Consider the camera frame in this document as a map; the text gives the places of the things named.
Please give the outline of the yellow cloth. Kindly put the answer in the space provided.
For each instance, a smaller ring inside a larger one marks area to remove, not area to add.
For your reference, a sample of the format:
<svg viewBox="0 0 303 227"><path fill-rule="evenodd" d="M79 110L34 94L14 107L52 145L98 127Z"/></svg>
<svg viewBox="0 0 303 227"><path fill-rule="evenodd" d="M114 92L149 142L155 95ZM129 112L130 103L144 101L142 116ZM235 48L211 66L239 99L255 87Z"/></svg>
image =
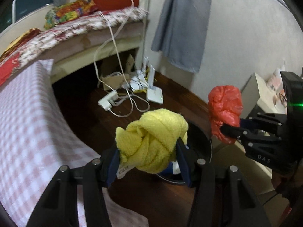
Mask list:
<svg viewBox="0 0 303 227"><path fill-rule="evenodd" d="M187 143L189 125L185 118L168 109L148 111L125 129L116 129L120 168L137 168L150 174L165 170L176 160L176 143Z"/></svg>

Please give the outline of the red plastic bag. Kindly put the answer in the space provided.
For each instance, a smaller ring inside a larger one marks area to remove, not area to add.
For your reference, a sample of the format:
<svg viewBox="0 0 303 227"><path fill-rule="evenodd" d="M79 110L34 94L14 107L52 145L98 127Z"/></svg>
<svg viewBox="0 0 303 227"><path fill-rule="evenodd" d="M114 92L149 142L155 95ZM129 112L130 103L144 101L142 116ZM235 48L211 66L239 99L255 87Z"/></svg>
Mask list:
<svg viewBox="0 0 303 227"><path fill-rule="evenodd" d="M225 136L220 128L223 124L239 127L242 110L241 92L237 87L232 85L214 87L208 94L209 122L212 135L224 144L234 144L236 139Z"/></svg>

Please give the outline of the black round trash bin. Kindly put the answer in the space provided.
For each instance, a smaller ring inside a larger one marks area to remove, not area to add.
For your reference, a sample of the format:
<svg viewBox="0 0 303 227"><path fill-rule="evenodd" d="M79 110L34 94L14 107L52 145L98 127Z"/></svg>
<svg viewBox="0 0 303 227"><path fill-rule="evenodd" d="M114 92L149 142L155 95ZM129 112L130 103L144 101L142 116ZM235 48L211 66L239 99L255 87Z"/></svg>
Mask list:
<svg viewBox="0 0 303 227"><path fill-rule="evenodd" d="M196 124L189 122L187 131L187 142L184 142L189 149L190 177L191 184L189 187L195 187L198 177L198 159L203 159L207 163L211 162L213 155L213 146L208 134ZM183 181L181 171L176 161L170 162L169 166L157 174L163 181L175 184L186 185Z"/></svg>

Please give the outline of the white wifi router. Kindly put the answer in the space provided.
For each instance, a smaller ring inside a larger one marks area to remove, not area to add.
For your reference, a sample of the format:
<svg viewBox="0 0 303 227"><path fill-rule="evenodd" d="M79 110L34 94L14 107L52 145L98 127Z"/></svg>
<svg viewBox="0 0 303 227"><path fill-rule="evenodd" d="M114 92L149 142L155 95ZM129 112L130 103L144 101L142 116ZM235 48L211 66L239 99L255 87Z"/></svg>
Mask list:
<svg viewBox="0 0 303 227"><path fill-rule="evenodd" d="M146 100L149 102L163 104L163 93L162 89L159 87L153 86L152 88L147 89Z"/></svg>

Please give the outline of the white power strip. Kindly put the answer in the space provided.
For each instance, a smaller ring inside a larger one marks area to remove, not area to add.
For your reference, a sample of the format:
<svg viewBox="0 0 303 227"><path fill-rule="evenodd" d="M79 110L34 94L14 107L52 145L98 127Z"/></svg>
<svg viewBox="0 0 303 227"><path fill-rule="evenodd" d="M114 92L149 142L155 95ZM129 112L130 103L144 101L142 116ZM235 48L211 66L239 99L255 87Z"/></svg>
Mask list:
<svg viewBox="0 0 303 227"><path fill-rule="evenodd" d="M98 105L100 107L102 107L105 111L109 111L114 102L118 99L118 93L117 91L111 91L109 92L106 96L104 96L103 98L101 98L99 101L98 101Z"/></svg>

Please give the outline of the pink checkered tablecloth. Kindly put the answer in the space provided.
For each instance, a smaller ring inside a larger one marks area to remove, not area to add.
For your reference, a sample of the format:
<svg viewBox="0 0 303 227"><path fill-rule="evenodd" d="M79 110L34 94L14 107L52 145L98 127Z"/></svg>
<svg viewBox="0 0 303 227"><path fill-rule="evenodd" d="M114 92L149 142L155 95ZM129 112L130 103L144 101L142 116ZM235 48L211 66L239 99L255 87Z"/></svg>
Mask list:
<svg viewBox="0 0 303 227"><path fill-rule="evenodd" d="M53 60L24 68L1 87L3 226L148 226L108 194L116 147L100 155L79 140L53 93Z"/></svg>

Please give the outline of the cardboard box under bed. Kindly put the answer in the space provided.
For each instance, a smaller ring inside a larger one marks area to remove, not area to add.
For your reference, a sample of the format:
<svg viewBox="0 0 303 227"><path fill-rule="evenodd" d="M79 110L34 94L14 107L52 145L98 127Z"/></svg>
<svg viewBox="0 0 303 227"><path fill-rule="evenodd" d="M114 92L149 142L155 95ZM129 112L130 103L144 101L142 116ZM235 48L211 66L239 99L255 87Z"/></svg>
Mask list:
<svg viewBox="0 0 303 227"><path fill-rule="evenodd" d="M127 52L122 53L120 60L125 78L129 80L134 70L135 60ZM104 91L111 91L111 87L115 90L119 89L125 83L117 55L101 60L100 80L103 81L101 84Z"/></svg>

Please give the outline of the grey hanging towel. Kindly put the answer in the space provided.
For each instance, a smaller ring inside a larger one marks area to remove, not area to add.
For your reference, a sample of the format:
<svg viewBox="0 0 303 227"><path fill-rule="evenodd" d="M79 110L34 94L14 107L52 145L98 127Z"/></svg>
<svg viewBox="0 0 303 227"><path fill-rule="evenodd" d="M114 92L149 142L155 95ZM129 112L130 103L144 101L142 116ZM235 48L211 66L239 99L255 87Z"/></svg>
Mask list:
<svg viewBox="0 0 303 227"><path fill-rule="evenodd" d="M212 0L165 0L152 42L175 67L200 70Z"/></svg>

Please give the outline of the floral bed quilt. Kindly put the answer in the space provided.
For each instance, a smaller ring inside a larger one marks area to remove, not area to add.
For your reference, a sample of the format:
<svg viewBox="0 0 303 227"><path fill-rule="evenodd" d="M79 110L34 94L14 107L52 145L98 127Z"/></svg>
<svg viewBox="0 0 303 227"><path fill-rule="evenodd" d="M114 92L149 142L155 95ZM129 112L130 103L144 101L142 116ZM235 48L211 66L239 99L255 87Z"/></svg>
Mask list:
<svg viewBox="0 0 303 227"><path fill-rule="evenodd" d="M74 21L58 25L41 32L19 47L1 62L1 85L17 75L31 61L42 53L75 36L108 27L139 22L148 15L148 11L139 7L126 7L113 11L97 11L91 15L79 17Z"/></svg>

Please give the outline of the folded red yellow blanket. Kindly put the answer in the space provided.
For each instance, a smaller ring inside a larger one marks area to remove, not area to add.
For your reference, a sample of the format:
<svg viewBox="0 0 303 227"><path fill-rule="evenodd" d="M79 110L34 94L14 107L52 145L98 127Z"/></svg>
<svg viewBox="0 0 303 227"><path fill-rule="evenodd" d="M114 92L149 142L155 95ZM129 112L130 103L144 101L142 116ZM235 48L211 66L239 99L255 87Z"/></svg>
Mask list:
<svg viewBox="0 0 303 227"><path fill-rule="evenodd" d="M12 41L6 50L1 55L1 62L6 59L8 56L10 56L14 51L16 51L19 47L24 45L29 40L33 39L37 35L39 35L42 31L38 28L31 28L22 35L20 35L18 38L16 38L14 41Z"/></svg>

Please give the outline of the colourful patterned pillow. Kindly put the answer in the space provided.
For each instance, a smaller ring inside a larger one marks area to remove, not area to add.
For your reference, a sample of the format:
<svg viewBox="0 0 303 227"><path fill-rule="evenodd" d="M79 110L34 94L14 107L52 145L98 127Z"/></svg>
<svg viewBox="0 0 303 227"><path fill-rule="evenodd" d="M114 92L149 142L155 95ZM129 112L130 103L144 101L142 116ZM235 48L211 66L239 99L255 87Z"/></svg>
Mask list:
<svg viewBox="0 0 303 227"><path fill-rule="evenodd" d="M46 13L44 29L48 30L79 17L90 15L97 11L97 9L98 7L93 0L77 0L72 3L56 6Z"/></svg>

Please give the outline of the window with white frame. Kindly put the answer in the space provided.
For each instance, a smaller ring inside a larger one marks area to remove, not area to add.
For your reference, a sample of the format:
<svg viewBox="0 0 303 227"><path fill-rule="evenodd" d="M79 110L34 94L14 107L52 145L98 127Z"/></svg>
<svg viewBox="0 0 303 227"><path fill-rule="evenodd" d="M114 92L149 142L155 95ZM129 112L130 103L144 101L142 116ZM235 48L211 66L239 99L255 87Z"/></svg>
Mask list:
<svg viewBox="0 0 303 227"><path fill-rule="evenodd" d="M1 15L1 32L31 12L53 3L53 0L14 0Z"/></svg>

